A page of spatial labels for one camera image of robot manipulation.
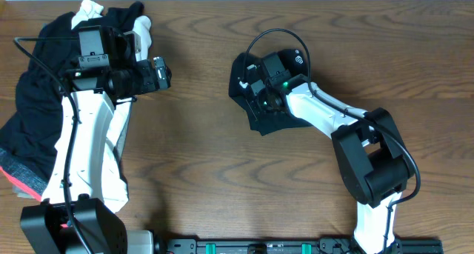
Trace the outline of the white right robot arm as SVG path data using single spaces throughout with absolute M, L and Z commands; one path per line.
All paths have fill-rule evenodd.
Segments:
M 404 145 L 392 116 L 351 107 L 298 74 L 273 82 L 238 78 L 236 89 L 250 120 L 266 133 L 309 124 L 332 142 L 342 181 L 357 202 L 357 224 L 352 249 L 362 253 L 391 253 L 395 210 L 418 195 L 416 187 L 402 193 L 410 178 L 420 182 L 419 168 Z

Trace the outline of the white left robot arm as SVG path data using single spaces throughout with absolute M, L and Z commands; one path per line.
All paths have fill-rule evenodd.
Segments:
M 106 55 L 84 56 L 66 75 L 53 174 L 41 203 L 22 210 L 21 229 L 36 253 L 155 253 L 152 232 L 129 231 L 116 215 L 127 188 L 119 167 L 104 157 L 116 107 L 169 88 L 170 69 L 161 57 L 114 67 Z

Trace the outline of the black t-shirt with logo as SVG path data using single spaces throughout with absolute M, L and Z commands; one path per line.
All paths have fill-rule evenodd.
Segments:
M 303 58 L 299 49 L 283 49 L 277 52 L 278 57 L 285 69 L 288 69 L 293 76 L 299 73 L 307 74 L 306 61 L 296 61 Z M 233 61 L 230 73 L 228 95 L 246 113 L 250 124 L 250 129 L 258 131 L 262 136 L 283 129 L 309 127 L 310 124 L 300 118 L 291 117 L 281 111 L 268 111 L 264 107 L 270 103 L 266 101 L 265 91 L 262 90 L 259 98 L 252 98 L 249 88 L 244 89 L 238 79 L 244 72 L 244 53 L 240 53 Z

